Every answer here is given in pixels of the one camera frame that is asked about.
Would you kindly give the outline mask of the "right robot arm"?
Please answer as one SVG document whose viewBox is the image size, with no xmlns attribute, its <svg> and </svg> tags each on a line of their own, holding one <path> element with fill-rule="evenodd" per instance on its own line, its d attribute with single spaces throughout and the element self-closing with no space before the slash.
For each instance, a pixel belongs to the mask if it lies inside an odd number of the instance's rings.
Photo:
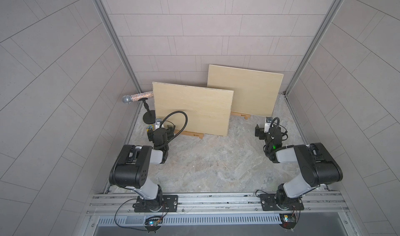
<svg viewBox="0 0 400 236">
<path fill-rule="evenodd" d="M 281 131 L 278 117 L 266 117 L 265 126 L 255 127 L 255 137 L 263 140 L 266 157 L 275 164 L 298 163 L 301 173 L 291 181 L 280 184 L 276 195 L 260 196 L 262 202 L 275 204 L 281 210 L 302 210 L 302 195 L 320 185 L 340 182 L 343 172 L 322 143 L 283 146 L 287 132 Z"/>
</svg>

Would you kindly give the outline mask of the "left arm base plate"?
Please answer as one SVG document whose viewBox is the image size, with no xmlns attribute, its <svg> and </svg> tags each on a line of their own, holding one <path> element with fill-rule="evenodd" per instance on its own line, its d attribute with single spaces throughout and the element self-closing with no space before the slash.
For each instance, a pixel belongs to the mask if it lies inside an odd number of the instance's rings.
<svg viewBox="0 0 400 236">
<path fill-rule="evenodd" d="M 139 196 L 132 207 L 134 208 L 134 211 L 136 213 L 144 213 L 144 212 L 166 213 L 166 212 L 176 212 L 177 205 L 178 205 L 177 195 L 158 196 L 154 200 L 142 199 Z"/>
</svg>

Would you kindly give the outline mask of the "plywood board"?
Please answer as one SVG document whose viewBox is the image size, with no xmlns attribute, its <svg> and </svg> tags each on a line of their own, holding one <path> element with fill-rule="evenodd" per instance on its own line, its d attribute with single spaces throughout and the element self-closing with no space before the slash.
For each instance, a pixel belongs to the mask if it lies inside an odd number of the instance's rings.
<svg viewBox="0 0 400 236">
<path fill-rule="evenodd" d="M 231 111 L 254 116 L 271 116 L 283 74 L 209 65 L 207 86 L 232 90 Z"/>
<path fill-rule="evenodd" d="M 153 94 L 158 118 L 183 111 L 188 117 L 185 131 L 228 134 L 233 91 L 153 82 Z"/>
</svg>

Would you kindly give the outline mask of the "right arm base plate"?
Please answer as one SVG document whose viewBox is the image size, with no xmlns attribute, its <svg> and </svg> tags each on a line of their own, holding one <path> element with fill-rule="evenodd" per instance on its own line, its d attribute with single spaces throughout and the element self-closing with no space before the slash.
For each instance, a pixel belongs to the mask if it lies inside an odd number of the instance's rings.
<svg viewBox="0 0 400 236">
<path fill-rule="evenodd" d="M 288 198 L 285 194 L 262 193 L 260 198 L 263 211 L 303 211 L 304 205 L 300 197 Z"/>
</svg>

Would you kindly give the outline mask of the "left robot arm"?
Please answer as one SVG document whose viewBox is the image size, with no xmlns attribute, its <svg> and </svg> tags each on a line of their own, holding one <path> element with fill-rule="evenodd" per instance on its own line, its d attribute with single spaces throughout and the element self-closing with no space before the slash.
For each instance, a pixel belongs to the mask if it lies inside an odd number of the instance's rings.
<svg viewBox="0 0 400 236">
<path fill-rule="evenodd" d="M 175 114 L 185 118 L 183 127 L 175 134 L 175 125 L 164 127 L 167 119 Z M 139 195 L 136 212 L 159 212 L 164 209 L 161 186 L 148 179 L 151 164 L 164 164 L 168 157 L 169 143 L 180 135 L 188 124 L 188 116 L 183 111 L 175 111 L 163 120 L 155 120 L 155 128 L 149 128 L 147 136 L 153 146 L 124 145 L 115 161 L 109 183 L 123 189 L 134 191 Z"/>
</svg>

